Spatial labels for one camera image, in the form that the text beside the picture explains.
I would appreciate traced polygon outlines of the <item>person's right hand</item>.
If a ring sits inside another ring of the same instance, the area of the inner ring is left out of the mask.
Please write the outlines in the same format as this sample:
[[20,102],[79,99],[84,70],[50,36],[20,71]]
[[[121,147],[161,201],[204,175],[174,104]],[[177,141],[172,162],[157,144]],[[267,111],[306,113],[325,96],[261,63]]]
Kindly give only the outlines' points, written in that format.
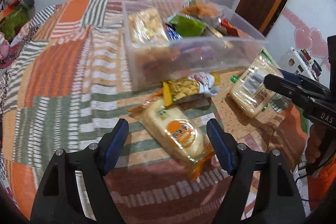
[[325,136],[326,127],[322,124],[313,124],[310,127],[309,138],[305,150],[305,157],[309,164],[313,164],[320,156],[319,147]]

